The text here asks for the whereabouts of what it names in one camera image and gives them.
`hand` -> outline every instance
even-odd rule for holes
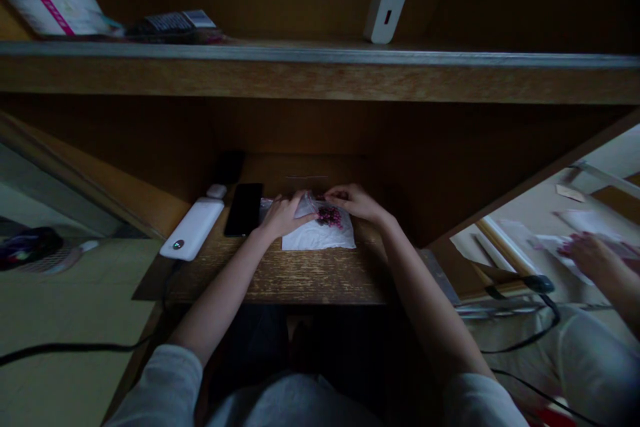
[[[356,183],[338,185],[327,190],[325,199],[332,205],[348,211],[352,216],[369,220],[374,224],[379,224],[389,216],[389,212]]]
[[[580,272],[595,282],[595,278],[611,277],[620,269],[626,270],[625,262],[598,237],[585,232],[573,234],[567,255],[575,262]]]
[[[304,194],[304,190],[298,190],[291,200],[283,198],[282,195],[278,195],[273,200],[264,222],[258,227],[269,236],[271,241],[290,234],[298,227],[318,218],[316,213],[310,213],[300,218],[293,218],[300,199]]]

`white power bank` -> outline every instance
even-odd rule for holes
[[[371,0],[364,36],[372,43],[391,41],[405,0]]]
[[[190,262],[200,252],[225,204],[220,199],[200,197],[160,249],[160,255]]]

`shelf edge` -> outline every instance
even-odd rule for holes
[[[246,45],[146,45],[96,42],[0,42],[0,57],[105,57],[196,59],[368,65],[640,69],[638,55],[511,53],[363,48],[260,47]]]

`black cable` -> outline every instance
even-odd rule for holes
[[[555,304],[553,300],[551,300],[546,295],[540,295],[540,298],[547,304],[551,310],[553,311],[553,320],[551,321],[551,325],[544,330],[541,330],[537,334],[533,334],[528,339],[524,339],[522,342],[518,342],[517,344],[512,345],[511,347],[504,348],[502,350],[481,350],[483,354],[504,354],[506,352],[513,352],[514,350],[521,349],[523,347],[529,346],[534,342],[537,342],[542,337],[547,335],[556,325],[560,323],[560,311],[558,310],[558,306]]]
[[[582,414],[579,414],[578,412],[576,412],[573,409],[570,409],[567,406],[562,405],[560,402],[558,402],[556,399],[554,399],[551,396],[546,395],[544,392],[542,392],[541,390],[537,389],[536,387],[532,386],[530,383],[525,382],[524,380],[522,380],[521,378],[516,377],[515,375],[512,375],[508,372],[505,372],[504,370],[498,370],[498,369],[491,369],[491,371],[494,374],[500,374],[500,375],[504,375],[507,377],[511,377],[512,379],[516,379],[518,382],[520,382],[521,384],[525,385],[526,387],[530,388],[532,391],[534,391],[536,394],[538,394],[540,397],[544,397],[545,399],[547,399],[548,401],[550,401],[552,404],[560,407],[563,410],[566,410],[568,413],[570,413],[572,416],[574,417],[578,417],[579,419],[584,420],[586,423],[591,424],[593,426],[601,426],[602,424],[598,424],[597,422],[592,421],[590,418],[585,417]]]
[[[165,278],[165,283],[164,283],[164,286],[162,287],[162,312],[167,311],[167,296],[169,295],[169,282],[171,281],[173,276],[178,272],[178,270],[180,270],[180,267],[182,267],[183,262],[184,262],[183,260],[176,260],[175,262],[173,262],[173,265],[171,266],[171,272],[169,272],[169,275]]]
[[[121,344],[62,344],[62,343],[54,343],[54,344],[41,344],[33,347],[23,348],[22,350],[17,350],[15,352],[11,352],[10,354],[4,355],[0,357],[0,368],[4,367],[7,364],[12,362],[16,362],[18,360],[22,360],[27,357],[32,357],[41,354],[52,354],[55,352],[132,352],[137,349],[139,346],[143,345],[145,342],[148,342],[154,334],[151,334],[148,337],[143,338],[136,344],[132,346],[125,346]]]
[[[171,273],[165,278],[165,283],[162,291],[162,308],[163,312],[167,311],[167,293],[169,291],[169,281],[180,270],[182,261],[178,260],[171,266]],[[33,347],[23,348],[16,350],[0,357],[0,368],[8,365],[12,362],[22,360],[27,357],[33,357],[42,354],[54,354],[57,352],[132,352],[138,347],[148,342],[155,332],[148,337],[143,338],[136,344],[126,346],[122,344],[94,344],[94,343],[52,343],[52,344],[40,344]]]

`smartphone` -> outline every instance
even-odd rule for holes
[[[236,185],[225,237],[246,237],[258,226],[262,183]]]

